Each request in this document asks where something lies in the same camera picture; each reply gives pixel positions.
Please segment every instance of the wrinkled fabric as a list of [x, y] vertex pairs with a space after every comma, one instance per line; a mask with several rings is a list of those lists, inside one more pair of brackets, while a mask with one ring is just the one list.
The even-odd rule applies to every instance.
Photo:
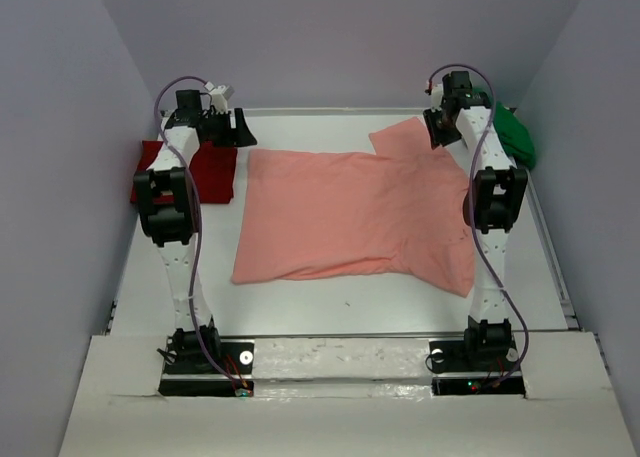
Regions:
[[376, 155], [251, 151], [234, 283], [401, 272], [469, 293], [465, 173], [417, 118], [370, 139]]

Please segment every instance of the white wall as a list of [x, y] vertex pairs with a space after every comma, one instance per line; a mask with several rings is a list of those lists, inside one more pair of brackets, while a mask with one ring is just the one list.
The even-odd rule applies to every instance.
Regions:
[[155, 94], [195, 73], [234, 105], [420, 106], [455, 60], [517, 103], [579, 0], [104, 0]]
[[0, 454], [57, 455], [151, 99], [100, 0], [0, 0]]
[[543, 210], [581, 323], [600, 334], [640, 449], [638, 0], [582, 0], [519, 115], [539, 152]]

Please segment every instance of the black bracket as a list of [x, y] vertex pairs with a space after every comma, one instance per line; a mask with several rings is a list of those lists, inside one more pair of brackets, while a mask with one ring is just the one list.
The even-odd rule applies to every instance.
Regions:
[[[165, 242], [187, 245], [197, 229], [192, 184], [185, 170], [174, 167], [158, 172], [136, 172], [133, 186], [138, 197], [138, 213], [144, 234], [159, 247], [163, 247]], [[172, 195], [173, 202], [154, 201], [164, 194]]]
[[471, 365], [486, 365], [496, 358], [505, 358], [513, 337], [511, 324], [504, 319], [500, 324], [489, 324], [486, 320], [476, 322], [469, 317], [464, 331], [464, 348]]
[[258, 143], [241, 108], [233, 109], [233, 114], [231, 111], [216, 112], [213, 107], [205, 110], [197, 90], [178, 90], [176, 102], [178, 107], [167, 120], [165, 129], [193, 127], [200, 145], [211, 142], [215, 147], [248, 147]]
[[453, 71], [442, 78], [442, 110], [425, 110], [425, 123], [431, 136], [431, 148], [447, 146], [462, 138], [456, 129], [456, 119], [461, 109], [471, 107], [491, 107], [489, 96], [485, 92], [473, 90], [469, 72]]
[[[479, 170], [473, 179], [474, 218], [483, 234], [491, 229], [509, 232], [520, 214], [529, 177], [526, 170], [511, 167]], [[469, 222], [469, 193], [464, 199], [464, 220]]]
[[[220, 359], [222, 356], [220, 335], [213, 324], [213, 319], [211, 319], [209, 325], [200, 326], [200, 335], [211, 357], [216, 361]], [[183, 329], [177, 329], [171, 337], [167, 350], [176, 355], [176, 361], [188, 361], [202, 356], [200, 342], [193, 330], [185, 332]]]

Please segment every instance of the metal base plate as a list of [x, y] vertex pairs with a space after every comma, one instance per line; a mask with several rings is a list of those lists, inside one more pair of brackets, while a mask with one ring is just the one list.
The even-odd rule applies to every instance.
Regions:
[[[491, 383], [496, 377], [486, 378]], [[435, 378], [431, 382], [434, 396], [448, 395], [525, 395], [526, 389], [522, 377], [509, 377], [498, 387], [484, 386], [483, 381], [468, 379]]]
[[[222, 358], [216, 363], [236, 377], [232, 382], [221, 375], [206, 357], [198, 354], [184, 360], [177, 360], [170, 364], [165, 362], [162, 368], [162, 379], [158, 392], [166, 397], [236, 397], [238, 383], [244, 379], [248, 390], [253, 391], [253, 353], [254, 343], [246, 340], [222, 340]], [[231, 357], [240, 375], [236, 374], [233, 367], [227, 362], [227, 356]]]
[[434, 374], [462, 374], [468, 375], [474, 372], [508, 372], [513, 368], [518, 352], [516, 343], [511, 341], [511, 349], [507, 357], [490, 362], [471, 362], [465, 358], [464, 341], [459, 340], [432, 340], [429, 341], [429, 357], [427, 367]]

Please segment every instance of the purple cable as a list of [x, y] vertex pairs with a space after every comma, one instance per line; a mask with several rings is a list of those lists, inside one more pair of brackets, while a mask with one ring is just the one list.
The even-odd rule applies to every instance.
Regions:
[[480, 137], [480, 140], [478, 141], [476, 150], [473, 153], [473, 159], [471, 160], [471, 170], [469, 171], [469, 222], [471, 223], [471, 235], [473, 235], [473, 242], [475, 243], [476, 249], [478, 250], [478, 254], [482, 258], [484, 265], [487, 267], [487, 270], [489, 271], [489, 273], [495, 280], [496, 284], [498, 285], [500, 292], [502, 292], [502, 295], [504, 296], [505, 300], [509, 303], [509, 306], [513, 309], [513, 313], [516, 314], [516, 317], [520, 321], [520, 324], [522, 324], [522, 332], [524, 333], [524, 345], [522, 346], [522, 352], [520, 352], [520, 356], [518, 357], [518, 360], [515, 361], [515, 363], [513, 364], [513, 367], [511, 368], [511, 370], [509, 370], [509, 372], [507, 372], [502, 377], [499, 377], [493, 382], [490, 382], [482, 387], [483, 389], [487, 389], [495, 385], [501, 384], [502, 382], [507, 380], [509, 377], [511, 377], [514, 372], [517, 372], [520, 369], [522, 361], [524, 360], [525, 356], [527, 355], [527, 352], [529, 351], [529, 328], [527, 327], [527, 324], [524, 321], [522, 314], [520, 313], [515, 303], [511, 299], [511, 296], [509, 295], [509, 292], [507, 291], [504, 284], [502, 283], [502, 280], [500, 279], [495, 269], [491, 265], [491, 262], [489, 262], [489, 259], [487, 259], [487, 257], [484, 255], [484, 252], [482, 251], [482, 247], [480, 245], [480, 241], [478, 240], [478, 234], [476, 229], [476, 219], [474, 215], [475, 212], [473, 211], [474, 209], [473, 179], [476, 173], [476, 166], [478, 165], [478, 158], [480, 157], [480, 149], [482, 148], [482, 144], [484, 144], [484, 141], [487, 138], [487, 135], [489, 134], [489, 130], [493, 125], [493, 118], [496, 113], [496, 105], [497, 105], [496, 94], [493, 91], [493, 86], [491, 85], [491, 82], [489, 82], [489, 79], [487, 79], [487, 77], [478, 69], [467, 64], [448, 64], [448, 65], [443, 65], [442, 67], [436, 69], [429, 76], [429, 80], [428, 80], [429, 88], [431, 88], [433, 84], [433, 78], [436, 76], [436, 74], [438, 74], [439, 72], [442, 72], [445, 69], [450, 69], [452, 67], [462, 67], [464, 69], [468, 69], [472, 72], [475, 72], [482, 78], [482, 80], [485, 81], [485, 83], [487, 84], [487, 87], [489, 87], [489, 92], [491, 92], [491, 111], [489, 112], [489, 120], [487, 121], [487, 125], [484, 128], [484, 131], [482, 132], [482, 136]]
[[156, 98], [156, 102], [153, 106], [153, 116], [156, 122], [156, 127], [158, 127], [158, 130], [160, 132], [160, 137], [162, 138], [162, 141], [167, 146], [167, 148], [178, 158], [178, 160], [180, 161], [180, 164], [184, 167], [184, 171], [185, 171], [185, 174], [187, 175], [187, 178], [191, 182], [191, 186], [193, 187], [193, 198], [195, 201], [194, 207], [196, 209], [196, 226], [197, 226], [196, 230], [198, 232], [198, 240], [196, 243], [196, 255], [193, 258], [193, 267], [191, 269], [191, 280], [189, 281], [189, 312], [191, 312], [191, 322], [193, 322], [193, 328], [196, 331], [196, 337], [198, 338], [200, 349], [202, 350], [202, 353], [204, 354], [206, 359], [209, 361], [211, 366], [214, 369], [216, 369], [220, 374], [224, 375], [227, 379], [236, 380], [229, 373], [225, 372], [225, 370], [216, 363], [216, 361], [213, 359], [213, 357], [209, 353], [209, 350], [207, 349], [207, 346], [204, 343], [204, 339], [202, 338], [200, 327], [198, 326], [198, 319], [196, 318], [195, 306], [193, 304], [193, 288], [195, 287], [195, 284], [196, 284], [196, 275], [198, 273], [198, 263], [200, 262], [200, 251], [202, 249], [202, 212], [200, 208], [200, 194], [198, 193], [198, 188], [196, 187], [196, 181], [193, 178], [193, 174], [191, 174], [191, 170], [189, 170], [189, 163], [186, 160], [184, 160], [184, 157], [178, 151], [178, 149], [176, 149], [173, 145], [169, 143], [169, 140], [167, 139], [167, 136], [164, 133], [164, 127], [162, 127], [162, 115], [160, 114], [160, 101], [162, 100], [162, 97], [164, 96], [164, 94], [167, 92], [167, 90], [169, 90], [175, 84], [177, 84], [178, 82], [182, 82], [183, 80], [195, 80], [196, 82], [200, 82], [202, 85], [206, 85], [207, 83], [206, 80], [201, 79], [200, 77], [192, 76], [192, 75], [185, 75], [184, 77], [178, 77], [177, 79], [173, 79], [171, 82], [165, 85], [164, 88], [158, 94], [158, 97]]

